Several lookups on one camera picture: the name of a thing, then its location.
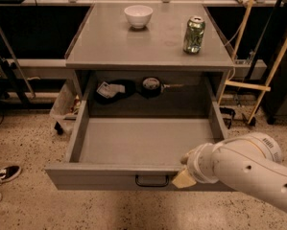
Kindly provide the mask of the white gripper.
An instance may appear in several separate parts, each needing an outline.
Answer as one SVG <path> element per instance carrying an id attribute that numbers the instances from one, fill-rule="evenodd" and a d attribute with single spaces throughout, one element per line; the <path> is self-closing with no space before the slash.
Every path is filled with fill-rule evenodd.
<path id="1" fill-rule="evenodd" d="M 213 172 L 212 153 L 216 149 L 214 144 L 206 143 L 188 151 L 181 159 L 182 169 L 173 178 L 172 183 L 179 189 L 194 186 L 197 182 L 215 184 L 219 179 Z"/>

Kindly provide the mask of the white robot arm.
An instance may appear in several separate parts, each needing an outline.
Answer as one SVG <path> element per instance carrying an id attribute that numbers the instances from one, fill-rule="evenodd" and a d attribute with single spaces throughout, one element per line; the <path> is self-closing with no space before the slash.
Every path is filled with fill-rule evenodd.
<path id="1" fill-rule="evenodd" d="M 222 182 L 287 213 L 287 167 L 281 164 L 278 143 L 265 133 L 199 145 L 180 162 L 182 169 L 172 180 L 180 189 Z"/>

